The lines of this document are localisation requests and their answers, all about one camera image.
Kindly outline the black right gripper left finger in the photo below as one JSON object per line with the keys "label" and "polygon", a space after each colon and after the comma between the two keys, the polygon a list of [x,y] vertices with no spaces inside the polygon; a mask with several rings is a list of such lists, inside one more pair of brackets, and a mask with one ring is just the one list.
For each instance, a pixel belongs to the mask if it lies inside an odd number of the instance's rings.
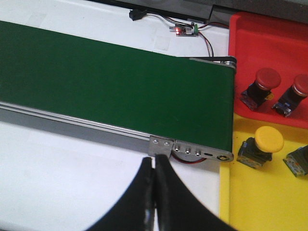
{"label": "black right gripper left finger", "polygon": [[154,229],[154,169],[152,159],[142,159],[140,168],[113,207],[90,231],[152,231]]}

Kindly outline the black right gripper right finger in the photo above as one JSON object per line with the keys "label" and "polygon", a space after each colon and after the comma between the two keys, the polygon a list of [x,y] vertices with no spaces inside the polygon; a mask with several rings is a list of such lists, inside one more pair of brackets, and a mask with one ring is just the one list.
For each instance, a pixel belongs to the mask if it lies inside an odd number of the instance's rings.
{"label": "black right gripper right finger", "polygon": [[155,156],[155,196],[161,231],[235,230],[199,202],[164,154]]}

